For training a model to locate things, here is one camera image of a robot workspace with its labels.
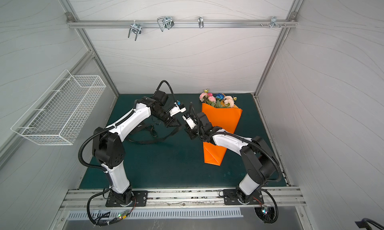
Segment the pink fake flower spray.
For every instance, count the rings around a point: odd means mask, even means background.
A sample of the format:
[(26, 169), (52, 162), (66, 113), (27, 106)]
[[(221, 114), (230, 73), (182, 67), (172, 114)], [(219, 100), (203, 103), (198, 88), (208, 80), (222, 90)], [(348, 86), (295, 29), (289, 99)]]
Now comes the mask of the pink fake flower spray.
[(200, 94), (199, 99), (202, 103), (210, 105), (210, 102), (208, 101), (208, 93), (210, 93), (209, 90), (204, 89), (203, 92)]

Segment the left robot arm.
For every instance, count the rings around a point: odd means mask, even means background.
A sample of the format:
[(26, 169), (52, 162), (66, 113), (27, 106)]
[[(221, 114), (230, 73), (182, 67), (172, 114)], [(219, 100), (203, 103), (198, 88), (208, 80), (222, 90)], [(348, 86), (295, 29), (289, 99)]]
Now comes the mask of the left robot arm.
[[(100, 169), (107, 175), (112, 196), (116, 198), (118, 205), (127, 206), (134, 197), (132, 185), (124, 169), (126, 152), (123, 142), (129, 134), (137, 133), (145, 128), (152, 131), (152, 125), (143, 124), (143, 121), (151, 116), (163, 122), (165, 127), (175, 127), (175, 129), (163, 138), (156, 137), (154, 140), (138, 141), (138, 144), (152, 145), (161, 143), (182, 129), (182, 125), (175, 118), (175, 115), (185, 112), (185, 106), (180, 101), (176, 101), (170, 110), (164, 110), (163, 106), (166, 101), (167, 97), (165, 96), (160, 98), (143, 97), (136, 100), (134, 107), (130, 111), (106, 128), (97, 128), (94, 134), (79, 149), (78, 158), (82, 165), (88, 168)], [(83, 159), (84, 148), (90, 142), (93, 143), (93, 156), (100, 163), (98, 166), (86, 163)]]

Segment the peach fake flower spray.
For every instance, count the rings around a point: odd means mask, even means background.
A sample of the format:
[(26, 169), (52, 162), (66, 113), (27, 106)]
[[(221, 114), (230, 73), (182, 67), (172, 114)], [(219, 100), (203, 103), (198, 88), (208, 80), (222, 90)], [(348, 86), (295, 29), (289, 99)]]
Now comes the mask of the peach fake flower spray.
[(237, 97), (232, 97), (232, 96), (225, 96), (224, 97), (224, 106), (227, 108), (234, 108), (236, 107), (236, 102)]

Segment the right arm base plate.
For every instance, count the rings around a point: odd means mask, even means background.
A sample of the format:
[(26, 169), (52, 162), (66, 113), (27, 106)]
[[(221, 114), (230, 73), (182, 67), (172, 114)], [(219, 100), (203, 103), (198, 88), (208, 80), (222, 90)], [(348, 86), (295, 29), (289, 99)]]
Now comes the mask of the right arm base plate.
[(264, 199), (260, 192), (255, 190), (251, 195), (246, 195), (240, 189), (224, 189), (219, 193), (226, 206), (231, 205), (264, 205)]

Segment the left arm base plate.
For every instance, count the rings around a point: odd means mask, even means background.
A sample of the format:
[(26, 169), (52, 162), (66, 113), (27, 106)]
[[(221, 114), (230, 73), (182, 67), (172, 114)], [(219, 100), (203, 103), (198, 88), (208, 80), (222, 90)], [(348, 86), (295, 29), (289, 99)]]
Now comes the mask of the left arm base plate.
[(145, 207), (148, 200), (148, 191), (132, 191), (132, 196), (128, 200), (119, 200), (114, 192), (109, 193), (106, 207)]

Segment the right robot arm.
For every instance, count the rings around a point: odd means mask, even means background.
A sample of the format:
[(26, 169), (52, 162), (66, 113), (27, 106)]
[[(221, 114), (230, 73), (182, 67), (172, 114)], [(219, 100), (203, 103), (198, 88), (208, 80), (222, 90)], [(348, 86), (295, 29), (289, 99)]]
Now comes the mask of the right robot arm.
[(245, 166), (246, 175), (234, 193), (224, 190), (224, 197), (247, 205), (252, 200), (263, 200), (262, 187), (269, 182), (279, 182), (283, 173), (276, 155), (261, 138), (244, 138), (221, 127), (214, 127), (208, 117), (200, 112), (196, 116), (185, 114), (186, 130), (191, 139), (198, 137), (202, 142), (224, 147), (238, 154)]

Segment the blue fake rose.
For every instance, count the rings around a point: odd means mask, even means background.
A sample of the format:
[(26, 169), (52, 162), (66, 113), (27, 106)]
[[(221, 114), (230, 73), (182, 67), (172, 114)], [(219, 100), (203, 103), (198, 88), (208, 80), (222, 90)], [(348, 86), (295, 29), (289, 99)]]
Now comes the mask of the blue fake rose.
[(216, 107), (222, 107), (225, 105), (224, 103), (225, 96), (222, 93), (216, 94), (215, 98), (216, 98)]

